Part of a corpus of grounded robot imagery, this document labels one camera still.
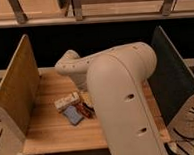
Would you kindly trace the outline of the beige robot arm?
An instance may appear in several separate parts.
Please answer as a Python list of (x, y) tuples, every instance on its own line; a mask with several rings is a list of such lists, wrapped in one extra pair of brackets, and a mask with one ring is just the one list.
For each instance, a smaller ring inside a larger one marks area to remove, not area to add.
[(133, 42), (87, 57), (69, 50), (55, 69), (89, 92), (111, 155), (168, 155), (142, 90), (156, 65), (153, 48)]

